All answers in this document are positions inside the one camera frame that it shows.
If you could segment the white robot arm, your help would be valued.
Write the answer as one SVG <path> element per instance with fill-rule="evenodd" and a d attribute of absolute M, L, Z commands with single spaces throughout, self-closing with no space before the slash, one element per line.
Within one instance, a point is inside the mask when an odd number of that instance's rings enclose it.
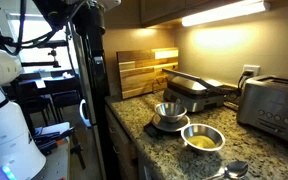
<path fill-rule="evenodd" d="M 10 101 L 1 86 L 13 81 L 22 69 L 17 55 L 23 49 L 38 47 L 67 23 L 73 24 L 73 37 L 81 73 L 81 90 L 93 126 L 99 167 L 108 177 L 110 139 L 105 115 L 109 95 L 102 36 L 103 14 L 121 0 L 33 0 L 51 31 L 24 41 L 5 37 L 0 31 L 0 180 L 31 180 L 45 166 L 46 157 L 34 140 L 35 131 L 25 119 L 24 107 Z"/>

